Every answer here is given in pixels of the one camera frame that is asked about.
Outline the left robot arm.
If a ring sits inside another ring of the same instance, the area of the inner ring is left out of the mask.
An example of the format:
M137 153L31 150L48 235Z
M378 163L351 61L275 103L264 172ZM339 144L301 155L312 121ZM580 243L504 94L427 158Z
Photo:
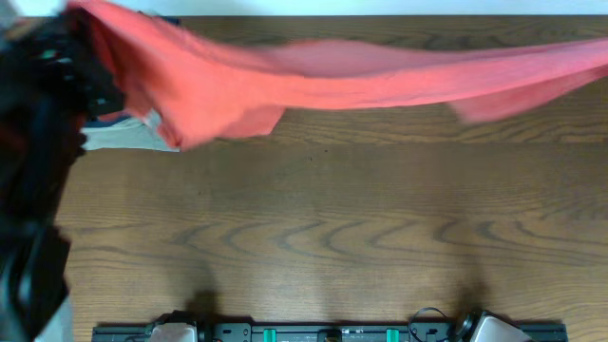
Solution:
M70 9L1 43L1 338L32 341L67 298L70 243L54 224L86 121L124 95Z

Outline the red soccer t-shirt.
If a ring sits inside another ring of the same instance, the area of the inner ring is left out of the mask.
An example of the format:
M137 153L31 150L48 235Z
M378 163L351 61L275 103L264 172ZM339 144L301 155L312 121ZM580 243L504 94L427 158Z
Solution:
M71 1L124 93L125 111L160 115L174 148L269 134L290 107L338 110L446 103L495 122L607 74L603 39L532 47L424 51L352 40L274 47L214 42L106 1Z

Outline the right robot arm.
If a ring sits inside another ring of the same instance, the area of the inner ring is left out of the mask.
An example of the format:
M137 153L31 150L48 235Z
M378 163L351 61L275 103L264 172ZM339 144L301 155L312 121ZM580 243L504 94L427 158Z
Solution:
M516 326L486 312L468 313L456 325L454 342L527 342L530 337Z

